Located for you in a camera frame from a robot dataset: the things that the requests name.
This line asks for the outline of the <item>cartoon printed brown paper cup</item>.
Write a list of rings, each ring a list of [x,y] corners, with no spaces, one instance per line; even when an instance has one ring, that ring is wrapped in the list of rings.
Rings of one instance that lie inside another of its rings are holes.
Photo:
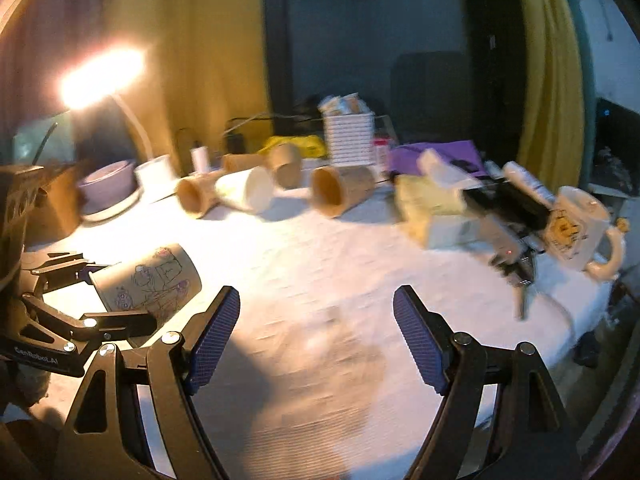
[[[202,290],[200,274],[179,244],[156,248],[90,276],[107,310],[142,310],[158,324],[170,320]]]

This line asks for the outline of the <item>plain brown paper cup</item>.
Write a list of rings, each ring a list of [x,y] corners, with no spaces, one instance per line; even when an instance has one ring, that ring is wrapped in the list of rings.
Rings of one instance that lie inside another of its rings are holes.
[[[268,165],[280,188],[290,190],[302,183],[303,157],[295,144],[285,142],[272,148],[268,154]]]

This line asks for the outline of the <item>white bear print mug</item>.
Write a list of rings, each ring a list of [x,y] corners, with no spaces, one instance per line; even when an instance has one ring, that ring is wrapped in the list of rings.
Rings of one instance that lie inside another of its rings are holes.
[[[597,262],[596,253],[604,238],[611,255],[605,262]],[[544,241],[547,252],[564,266],[586,271],[599,281],[615,280],[626,256],[624,234],[614,226],[608,210],[600,200],[574,186],[559,188]]]

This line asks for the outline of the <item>white tube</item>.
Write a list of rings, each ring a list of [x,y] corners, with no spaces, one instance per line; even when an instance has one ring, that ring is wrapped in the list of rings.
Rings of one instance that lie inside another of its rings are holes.
[[[555,196],[536,177],[516,162],[507,162],[502,167],[502,173],[506,180],[525,193],[536,202],[551,208],[555,202]]]

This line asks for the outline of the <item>purple bowl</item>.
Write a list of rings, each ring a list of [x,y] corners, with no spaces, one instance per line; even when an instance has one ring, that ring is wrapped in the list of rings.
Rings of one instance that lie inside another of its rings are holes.
[[[85,212],[110,208],[134,192],[134,162],[131,159],[112,162],[82,178],[77,187]]]

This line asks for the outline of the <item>white textured tablecloth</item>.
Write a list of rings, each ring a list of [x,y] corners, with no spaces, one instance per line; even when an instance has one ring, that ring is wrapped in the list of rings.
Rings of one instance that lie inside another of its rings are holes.
[[[241,313],[194,405],[233,479],[399,479],[438,410],[393,315],[401,285],[455,330],[488,346],[536,346],[555,366],[604,315],[611,287],[537,260],[534,298],[516,316],[511,284],[475,244],[425,250],[401,229],[390,189],[330,219],[303,188],[279,192],[260,216],[224,207],[203,219],[174,198],[137,204],[55,244],[99,264],[181,245],[202,290],[174,330],[235,287]]]

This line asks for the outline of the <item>yellow tissue box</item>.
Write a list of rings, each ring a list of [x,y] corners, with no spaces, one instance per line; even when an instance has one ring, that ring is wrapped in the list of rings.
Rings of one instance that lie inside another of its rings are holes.
[[[423,249],[446,249],[480,239],[480,222],[459,191],[440,188],[427,177],[397,176],[395,204],[402,228]]]

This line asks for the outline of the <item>white perforated basket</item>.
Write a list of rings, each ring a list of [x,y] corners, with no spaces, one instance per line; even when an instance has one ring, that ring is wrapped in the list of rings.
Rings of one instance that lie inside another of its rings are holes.
[[[323,131],[332,166],[373,164],[373,113],[324,116]]]

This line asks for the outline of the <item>white scalloped plate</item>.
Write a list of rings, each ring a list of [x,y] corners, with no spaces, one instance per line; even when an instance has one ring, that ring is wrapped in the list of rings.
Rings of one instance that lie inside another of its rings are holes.
[[[89,205],[83,206],[80,218],[89,223],[100,223],[111,220],[134,206],[142,195],[142,188],[136,188],[129,196],[120,202],[102,210],[90,211]]]

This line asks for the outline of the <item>white charger plug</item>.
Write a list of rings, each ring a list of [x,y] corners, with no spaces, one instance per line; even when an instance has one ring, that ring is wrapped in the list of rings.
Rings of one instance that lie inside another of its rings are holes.
[[[210,170],[208,149],[206,146],[196,146],[190,151],[194,174],[207,174]]]

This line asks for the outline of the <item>cardboard box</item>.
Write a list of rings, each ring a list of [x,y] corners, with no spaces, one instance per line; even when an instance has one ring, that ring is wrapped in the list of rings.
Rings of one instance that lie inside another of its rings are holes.
[[[1,283],[9,283],[23,249],[51,244],[80,225],[78,169],[8,165],[1,168]]]

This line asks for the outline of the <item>black box device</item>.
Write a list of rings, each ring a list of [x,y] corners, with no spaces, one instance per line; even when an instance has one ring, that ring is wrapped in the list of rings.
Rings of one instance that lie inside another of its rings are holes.
[[[537,202],[507,180],[481,180],[479,188],[466,188],[462,198],[474,214],[495,214],[508,223],[516,223],[529,231],[542,231],[549,220],[550,209]]]

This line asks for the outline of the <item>far lying brown cup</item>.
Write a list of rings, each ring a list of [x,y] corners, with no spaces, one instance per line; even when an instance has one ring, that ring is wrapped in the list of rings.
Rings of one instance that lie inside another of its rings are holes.
[[[261,154],[225,154],[221,159],[221,167],[228,174],[266,165],[267,159]]]

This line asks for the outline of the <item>brown paper cup behind white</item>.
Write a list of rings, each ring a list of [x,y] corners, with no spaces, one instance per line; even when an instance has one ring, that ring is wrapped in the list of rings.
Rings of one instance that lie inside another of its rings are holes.
[[[180,179],[175,188],[175,196],[181,208],[192,218],[204,217],[220,203],[216,183],[226,174],[224,170],[215,170]]]

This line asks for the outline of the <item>patterned brown paper cup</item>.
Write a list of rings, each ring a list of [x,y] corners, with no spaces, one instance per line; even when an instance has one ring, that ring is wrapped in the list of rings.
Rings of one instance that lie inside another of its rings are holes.
[[[367,166],[319,167],[310,176],[310,203],[325,216],[338,218],[367,200],[375,185]]]

